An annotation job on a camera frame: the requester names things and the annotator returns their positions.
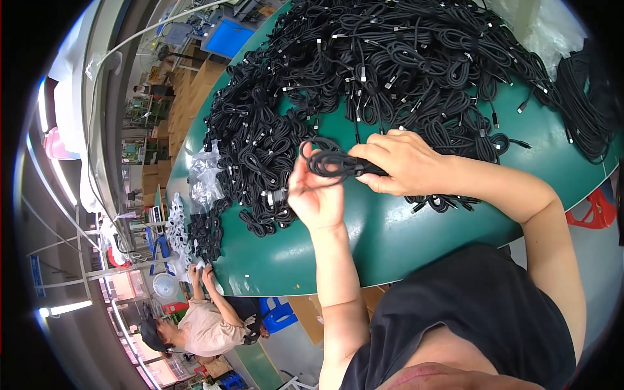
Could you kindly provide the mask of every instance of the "hand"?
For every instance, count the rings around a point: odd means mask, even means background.
[[[206,289],[209,289],[215,286],[211,277],[212,273],[213,273],[212,265],[206,264],[206,267],[203,269],[203,274],[202,274],[202,282],[203,282],[203,285],[206,286]]]
[[[191,264],[191,267],[188,269],[188,276],[191,279],[192,286],[199,286],[199,274],[200,272],[197,270],[195,264]]]
[[[304,146],[303,154],[314,154],[311,144]],[[305,158],[297,157],[288,182],[288,204],[308,230],[333,228],[343,223],[344,190],[341,183],[336,184],[338,181],[311,173]]]
[[[388,177],[366,173],[357,178],[375,192],[397,197],[452,193],[453,156],[437,153],[414,132],[393,129],[387,135],[372,134],[349,154],[365,158],[388,173]]]

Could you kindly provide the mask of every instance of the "person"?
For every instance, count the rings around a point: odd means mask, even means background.
[[[132,89],[134,92],[138,92],[143,95],[154,95],[156,97],[172,96],[175,97],[173,87],[165,84],[145,84],[135,85]]]
[[[214,304],[206,300],[200,284],[200,273]],[[192,265],[189,274],[193,298],[188,301],[188,310],[178,326],[165,319],[152,318],[151,311],[147,310],[146,319],[141,322],[139,329],[148,347],[160,352],[181,348],[209,358],[221,355],[236,345],[245,344],[249,338],[251,343],[260,335],[265,338],[268,336],[261,319],[256,317],[260,310],[257,298],[223,297],[212,281],[210,265],[206,266],[203,273]]]
[[[310,153],[308,144],[303,154]],[[310,231],[316,257],[320,388],[562,389],[583,350],[586,308],[553,189],[516,169],[438,154],[408,131],[373,134],[349,154],[389,174],[357,178],[375,192],[457,194],[495,206],[522,227],[528,270],[486,245],[457,250],[393,284],[369,324],[343,221],[343,186],[310,173],[299,156],[288,202]]]

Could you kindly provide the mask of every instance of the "blue sign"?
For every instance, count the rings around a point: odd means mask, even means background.
[[[43,279],[41,278],[41,269],[39,267],[39,256],[31,255],[31,270],[32,280],[35,282],[35,286],[43,286]],[[37,296],[44,298],[46,291],[43,288],[35,288]]]

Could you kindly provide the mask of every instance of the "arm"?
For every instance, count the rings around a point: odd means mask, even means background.
[[[353,354],[369,339],[368,311],[344,224],[310,231],[316,257],[316,289],[324,321],[319,385],[338,388]]]
[[[191,287],[193,288],[193,299],[205,300],[206,294],[203,293],[202,285],[199,283],[199,272],[195,264],[191,264],[191,267],[188,269],[188,275],[191,279]]]
[[[312,146],[304,148],[310,155]],[[324,327],[319,386],[338,388],[353,354],[369,339],[368,312],[343,222],[344,193],[334,179],[310,173],[299,156],[288,184],[288,203],[308,227],[316,258],[316,288]]]
[[[223,320],[228,324],[234,325],[238,328],[244,328],[245,324],[238,317],[238,314],[236,313],[236,311],[234,311],[232,305],[230,305],[230,303],[226,301],[225,298],[221,294],[219,294],[219,292],[215,288],[215,284],[210,277],[211,274],[212,268],[207,265],[202,275],[203,284],[204,286],[206,286],[206,290],[208,290],[208,295],[210,295],[215,306],[217,307],[217,309],[219,309],[219,312],[221,312]]]
[[[516,169],[440,155],[417,134],[400,130],[374,134],[366,145],[356,145],[349,153],[389,174],[359,178],[374,191],[397,196],[466,195],[485,200],[519,223],[529,275],[563,314],[578,362],[585,339],[585,295],[563,206],[548,184]]]

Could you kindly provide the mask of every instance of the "beige shirt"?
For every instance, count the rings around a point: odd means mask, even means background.
[[[188,301],[187,314],[178,324],[183,329],[188,323],[190,331],[184,346],[197,356],[216,356],[225,353],[236,345],[243,344],[243,338],[250,330],[225,322],[219,309],[207,300]]]

